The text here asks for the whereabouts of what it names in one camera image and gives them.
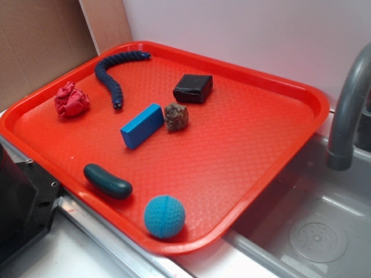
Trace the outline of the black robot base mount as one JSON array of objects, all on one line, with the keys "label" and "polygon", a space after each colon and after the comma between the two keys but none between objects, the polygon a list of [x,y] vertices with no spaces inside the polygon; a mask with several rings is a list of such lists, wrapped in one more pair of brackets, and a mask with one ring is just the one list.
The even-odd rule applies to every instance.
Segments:
[{"label": "black robot base mount", "polygon": [[14,162],[1,147],[1,267],[46,236],[60,182],[36,162]]}]

